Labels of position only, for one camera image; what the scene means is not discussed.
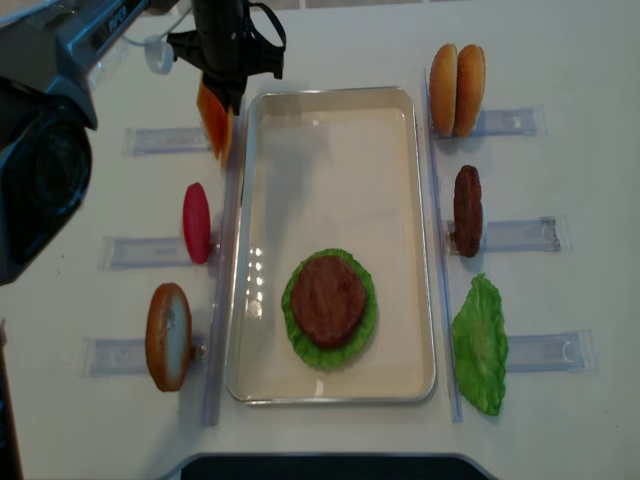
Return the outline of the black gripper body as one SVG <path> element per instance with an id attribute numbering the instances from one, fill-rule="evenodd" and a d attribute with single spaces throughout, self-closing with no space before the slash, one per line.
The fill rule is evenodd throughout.
<path id="1" fill-rule="evenodd" d="M 237 82 L 250 76 L 271 73 L 283 78 L 284 44 L 269 42 L 254 26 L 251 8 L 261 9 L 281 42 L 285 30 L 275 13 L 264 3 L 250 1 L 194 1 L 196 28 L 171 33 L 167 43 L 174 56 L 221 82 Z"/>

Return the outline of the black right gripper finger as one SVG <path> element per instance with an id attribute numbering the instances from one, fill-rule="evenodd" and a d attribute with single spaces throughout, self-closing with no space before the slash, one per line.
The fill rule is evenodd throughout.
<path id="1" fill-rule="evenodd" d="M 235 116 L 240 115 L 245 90 L 245 82 L 231 82 L 226 87 L 227 108 L 231 109 Z"/>

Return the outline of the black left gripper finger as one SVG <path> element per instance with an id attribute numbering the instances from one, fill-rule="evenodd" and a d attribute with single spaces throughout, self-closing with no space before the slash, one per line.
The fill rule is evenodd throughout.
<path id="1" fill-rule="evenodd" d="M 226 99 L 225 84 L 223 82 L 215 79 L 207 73 L 203 73 L 201 83 L 207 91 L 214 95 L 218 100 Z"/>

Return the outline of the robot arm silver black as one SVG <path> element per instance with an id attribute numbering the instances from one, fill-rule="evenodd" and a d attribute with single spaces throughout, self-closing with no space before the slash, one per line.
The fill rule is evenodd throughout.
<path id="1" fill-rule="evenodd" d="M 284 44 L 254 26 L 248 1 L 196 1 L 191 31 L 161 36 L 170 60 L 201 71 L 238 111 L 250 76 L 281 78 Z M 14 282 L 79 208 L 98 126 L 88 75 L 143 12 L 169 1 L 51 1 L 1 25 L 1 281 Z"/>

